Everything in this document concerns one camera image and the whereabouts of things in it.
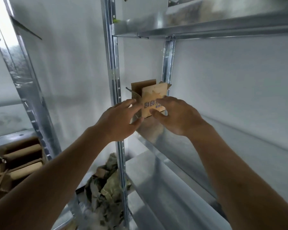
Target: flattened cardboard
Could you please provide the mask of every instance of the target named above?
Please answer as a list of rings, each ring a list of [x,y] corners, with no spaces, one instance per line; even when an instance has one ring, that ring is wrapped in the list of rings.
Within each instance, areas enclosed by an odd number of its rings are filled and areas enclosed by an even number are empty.
[[[157,84],[156,79],[153,79],[131,83],[131,89],[126,87],[131,92],[131,97],[144,106],[136,113],[136,116],[147,118],[151,116],[150,109],[156,109],[160,112],[164,111],[165,107],[157,103],[156,99],[164,97],[170,86],[170,84],[164,82]]]

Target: right hand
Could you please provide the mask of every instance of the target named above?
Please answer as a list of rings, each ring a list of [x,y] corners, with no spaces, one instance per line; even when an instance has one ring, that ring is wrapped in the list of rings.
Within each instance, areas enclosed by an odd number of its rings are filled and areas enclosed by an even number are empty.
[[[195,108],[183,100],[165,96],[156,101],[166,108],[168,115],[165,116],[155,109],[150,109],[150,113],[176,135],[189,137],[202,126],[210,126]]]

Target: metal shelving unit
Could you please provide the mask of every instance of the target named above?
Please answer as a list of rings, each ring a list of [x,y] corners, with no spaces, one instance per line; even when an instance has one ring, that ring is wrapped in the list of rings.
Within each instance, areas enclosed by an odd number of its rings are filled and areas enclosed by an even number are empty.
[[[120,102],[118,37],[165,40],[161,80],[171,83],[176,40],[288,34],[288,0],[227,3],[215,10],[216,0],[169,0],[168,9],[142,18],[117,20],[115,0],[102,0],[106,53],[112,104]],[[237,139],[247,150],[275,151],[276,146],[215,120],[205,118],[234,148]],[[135,187],[123,192],[125,219],[138,229],[231,229],[217,203],[204,167],[194,147],[184,137],[166,130],[154,118],[146,118],[134,136],[150,151],[125,163],[118,143],[122,187],[126,177]],[[258,148],[251,142],[256,141]]]
[[[47,159],[51,160],[61,153],[61,147],[19,27],[38,37],[16,20],[10,0],[0,0],[0,51],[33,126],[26,131],[1,136],[0,145],[37,135]],[[85,228],[76,194],[64,208],[53,229],[64,227],[72,218],[80,229]]]

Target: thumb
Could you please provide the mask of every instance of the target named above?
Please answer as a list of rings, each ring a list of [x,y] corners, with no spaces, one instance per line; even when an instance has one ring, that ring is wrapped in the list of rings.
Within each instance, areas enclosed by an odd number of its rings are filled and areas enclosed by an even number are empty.
[[[157,111],[156,109],[150,109],[149,112],[151,113],[151,115],[158,120],[162,125],[165,124],[165,119],[166,116],[164,114],[162,114],[161,112]]]
[[[138,118],[137,120],[135,120],[133,123],[130,124],[132,133],[134,133],[134,131],[140,127],[143,121],[144,121],[144,118],[142,117],[142,118]]]

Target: stack of cardboard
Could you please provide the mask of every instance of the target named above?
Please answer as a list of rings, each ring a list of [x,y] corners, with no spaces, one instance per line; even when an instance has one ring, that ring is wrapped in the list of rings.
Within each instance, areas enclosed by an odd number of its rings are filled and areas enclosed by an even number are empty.
[[[0,199],[46,161],[37,137],[0,146]]]

